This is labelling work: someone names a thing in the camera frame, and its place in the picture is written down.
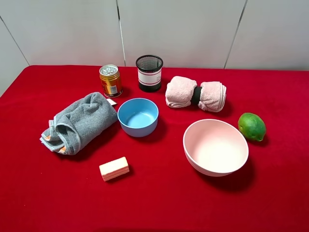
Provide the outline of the pink wafer block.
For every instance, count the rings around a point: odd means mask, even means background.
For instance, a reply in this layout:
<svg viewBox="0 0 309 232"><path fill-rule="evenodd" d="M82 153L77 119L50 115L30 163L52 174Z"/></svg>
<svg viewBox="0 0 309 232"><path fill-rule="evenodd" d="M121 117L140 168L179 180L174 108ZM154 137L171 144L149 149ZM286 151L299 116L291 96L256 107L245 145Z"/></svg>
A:
<svg viewBox="0 0 309 232"><path fill-rule="evenodd" d="M100 165L99 170L103 180L106 182L128 173L129 166L126 157L121 157Z"/></svg>

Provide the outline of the blue bowl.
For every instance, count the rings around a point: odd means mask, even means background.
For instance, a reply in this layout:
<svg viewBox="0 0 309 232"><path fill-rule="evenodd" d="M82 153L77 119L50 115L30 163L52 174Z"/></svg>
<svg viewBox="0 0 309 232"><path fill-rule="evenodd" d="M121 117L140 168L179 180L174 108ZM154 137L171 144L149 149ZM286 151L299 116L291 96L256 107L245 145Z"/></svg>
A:
<svg viewBox="0 0 309 232"><path fill-rule="evenodd" d="M149 99L134 98L119 107L117 116L125 133L139 138L151 134L156 129L159 109Z"/></svg>

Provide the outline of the rolled pink towel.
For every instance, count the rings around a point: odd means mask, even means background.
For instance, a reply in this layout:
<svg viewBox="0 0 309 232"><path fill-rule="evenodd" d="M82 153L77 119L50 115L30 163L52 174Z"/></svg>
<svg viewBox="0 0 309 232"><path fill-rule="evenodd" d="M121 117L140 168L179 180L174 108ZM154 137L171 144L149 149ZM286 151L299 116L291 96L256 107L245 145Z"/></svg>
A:
<svg viewBox="0 0 309 232"><path fill-rule="evenodd" d="M201 86L201 96L198 107L203 111L219 112L223 109L226 100L226 86L221 82L202 82L175 76L167 84L165 93L166 104L170 108L184 108L191 104L191 98L196 86Z"/></svg>

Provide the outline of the black band on towel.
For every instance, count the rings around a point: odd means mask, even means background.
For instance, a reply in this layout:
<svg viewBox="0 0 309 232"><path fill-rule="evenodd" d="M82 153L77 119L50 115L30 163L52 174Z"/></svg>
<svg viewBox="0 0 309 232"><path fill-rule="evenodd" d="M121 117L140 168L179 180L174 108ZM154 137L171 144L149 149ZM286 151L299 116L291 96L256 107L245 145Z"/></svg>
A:
<svg viewBox="0 0 309 232"><path fill-rule="evenodd" d="M200 101L201 90L202 90L201 86L196 86L194 88L194 92L193 92L193 95L192 95L192 98L191 98L191 104L198 105L198 103Z"/></svg>

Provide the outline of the black mesh pen holder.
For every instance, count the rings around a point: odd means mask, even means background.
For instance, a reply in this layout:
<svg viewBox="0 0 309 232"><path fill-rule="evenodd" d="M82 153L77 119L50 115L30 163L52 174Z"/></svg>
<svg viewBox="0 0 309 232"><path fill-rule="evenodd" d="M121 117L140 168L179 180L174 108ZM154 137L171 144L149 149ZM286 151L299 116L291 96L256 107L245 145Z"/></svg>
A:
<svg viewBox="0 0 309 232"><path fill-rule="evenodd" d="M137 58L138 82L140 90L156 92L161 88L163 60L156 55L143 55Z"/></svg>

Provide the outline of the gold drink can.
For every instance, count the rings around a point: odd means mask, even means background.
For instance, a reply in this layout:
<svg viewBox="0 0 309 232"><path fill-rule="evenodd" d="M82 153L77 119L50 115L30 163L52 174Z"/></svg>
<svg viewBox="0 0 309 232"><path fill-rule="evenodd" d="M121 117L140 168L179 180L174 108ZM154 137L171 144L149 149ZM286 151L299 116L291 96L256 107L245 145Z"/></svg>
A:
<svg viewBox="0 0 309 232"><path fill-rule="evenodd" d="M123 88L117 66L112 64L102 66L99 70L99 77L105 96L114 98L122 94Z"/></svg>

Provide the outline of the pink bowl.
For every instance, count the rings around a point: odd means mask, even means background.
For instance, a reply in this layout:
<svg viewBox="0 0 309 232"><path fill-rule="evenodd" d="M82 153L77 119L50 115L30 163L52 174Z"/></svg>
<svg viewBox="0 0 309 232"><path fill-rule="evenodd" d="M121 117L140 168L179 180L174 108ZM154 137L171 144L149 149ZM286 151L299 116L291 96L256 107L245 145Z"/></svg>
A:
<svg viewBox="0 0 309 232"><path fill-rule="evenodd" d="M217 119L192 123L183 134L183 149L195 170L212 177L239 170L249 157L244 136L232 125Z"/></svg>

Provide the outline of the grey folded towel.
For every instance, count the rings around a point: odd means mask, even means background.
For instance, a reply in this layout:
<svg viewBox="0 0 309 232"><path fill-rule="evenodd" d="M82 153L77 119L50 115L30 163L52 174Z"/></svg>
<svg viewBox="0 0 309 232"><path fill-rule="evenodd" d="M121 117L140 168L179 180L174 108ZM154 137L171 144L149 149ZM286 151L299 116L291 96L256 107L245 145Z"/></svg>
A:
<svg viewBox="0 0 309 232"><path fill-rule="evenodd" d="M101 93L93 92L49 120L40 141L52 152L75 155L117 120L113 106Z"/></svg>

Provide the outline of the green lime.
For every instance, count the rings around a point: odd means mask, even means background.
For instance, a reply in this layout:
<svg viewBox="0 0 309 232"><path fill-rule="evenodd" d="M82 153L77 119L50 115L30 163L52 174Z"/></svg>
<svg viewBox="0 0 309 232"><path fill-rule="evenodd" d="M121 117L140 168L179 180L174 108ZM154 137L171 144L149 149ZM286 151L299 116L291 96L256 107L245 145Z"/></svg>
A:
<svg viewBox="0 0 309 232"><path fill-rule="evenodd" d="M238 120L238 128L242 135L252 141L262 141L266 134L264 121L256 114L243 113Z"/></svg>

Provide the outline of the red tablecloth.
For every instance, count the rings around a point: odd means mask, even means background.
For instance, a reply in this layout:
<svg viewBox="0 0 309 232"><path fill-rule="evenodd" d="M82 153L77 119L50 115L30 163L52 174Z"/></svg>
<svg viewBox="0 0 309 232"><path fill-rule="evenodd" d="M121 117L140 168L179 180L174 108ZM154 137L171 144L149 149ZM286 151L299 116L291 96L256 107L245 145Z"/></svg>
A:
<svg viewBox="0 0 309 232"><path fill-rule="evenodd" d="M137 69L119 69L118 105L147 98L159 108L153 133L128 136L119 123L75 156L40 142L55 114L102 91L97 66L29 66L0 98L0 229L3 232L306 232L309 229L309 74L164 68L227 88L224 109L171 109L165 88L138 87ZM250 142L249 159L233 174L209 177L187 161L183 134L215 118L233 126L245 112L267 133ZM129 172L104 181L99 166L126 157Z"/></svg>

